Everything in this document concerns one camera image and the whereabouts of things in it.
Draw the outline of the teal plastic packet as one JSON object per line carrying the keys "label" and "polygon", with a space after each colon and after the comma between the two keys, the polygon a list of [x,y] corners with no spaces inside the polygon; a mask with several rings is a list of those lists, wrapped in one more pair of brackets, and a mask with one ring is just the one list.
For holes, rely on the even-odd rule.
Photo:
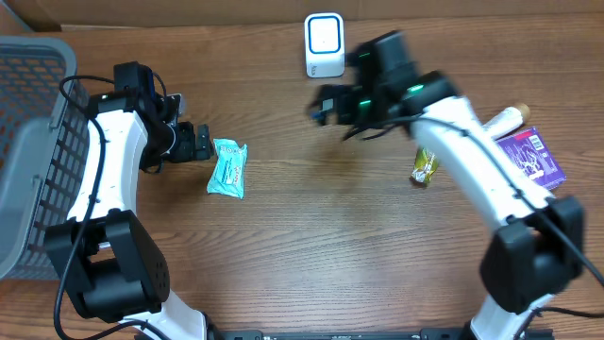
{"label": "teal plastic packet", "polygon": [[209,194],[244,198],[244,169],[247,145],[239,146],[234,140],[214,139],[217,162],[207,185]]}

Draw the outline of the green yellow snack packet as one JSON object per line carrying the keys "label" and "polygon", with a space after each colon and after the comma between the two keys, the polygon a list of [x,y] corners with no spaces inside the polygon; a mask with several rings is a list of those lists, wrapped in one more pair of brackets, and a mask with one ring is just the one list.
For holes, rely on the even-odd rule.
{"label": "green yellow snack packet", "polygon": [[423,147],[419,147],[411,172],[411,180],[417,184],[429,185],[438,167],[439,160],[435,154]]}

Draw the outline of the white bamboo print tube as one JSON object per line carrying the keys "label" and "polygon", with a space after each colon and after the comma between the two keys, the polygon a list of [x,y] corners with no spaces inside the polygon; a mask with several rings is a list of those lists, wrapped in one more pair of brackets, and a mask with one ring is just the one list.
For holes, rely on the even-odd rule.
{"label": "white bamboo print tube", "polygon": [[504,137],[523,126],[530,118],[530,108],[524,103],[507,107],[482,128],[494,140]]}

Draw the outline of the purple Carefree pad pack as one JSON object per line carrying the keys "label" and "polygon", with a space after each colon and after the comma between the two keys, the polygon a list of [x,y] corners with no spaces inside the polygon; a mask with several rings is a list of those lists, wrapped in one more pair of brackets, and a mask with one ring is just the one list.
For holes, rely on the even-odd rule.
{"label": "purple Carefree pad pack", "polygon": [[566,181],[565,173],[536,127],[501,138],[497,143],[527,177],[547,190]]}

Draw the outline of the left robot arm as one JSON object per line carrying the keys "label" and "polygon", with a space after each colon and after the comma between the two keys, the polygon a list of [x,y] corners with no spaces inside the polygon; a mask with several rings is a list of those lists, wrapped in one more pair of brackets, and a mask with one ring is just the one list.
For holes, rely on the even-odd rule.
{"label": "left robot arm", "polygon": [[77,105],[88,121],[89,148],[75,203],[65,222],[48,229],[43,245],[57,274],[55,331],[69,298],[85,319],[110,325],[102,338],[133,327],[140,339],[220,339],[202,312],[172,290],[165,257],[136,213],[138,176],[165,162],[206,161],[214,154],[209,129],[179,121],[181,94],[157,90],[160,76],[131,61],[117,64],[113,90]]}

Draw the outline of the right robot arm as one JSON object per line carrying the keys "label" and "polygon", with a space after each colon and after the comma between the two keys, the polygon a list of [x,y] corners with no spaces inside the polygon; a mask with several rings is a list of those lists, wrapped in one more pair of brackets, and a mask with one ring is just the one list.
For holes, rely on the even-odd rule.
{"label": "right robot arm", "polygon": [[488,295],[464,337],[521,337],[582,272],[582,206],[572,196],[555,197],[518,169],[446,75],[418,72],[401,32],[362,43],[349,62],[354,83],[320,87],[310,116],[370,138],[404,128],[435,154],[492,233],[479,269]]}

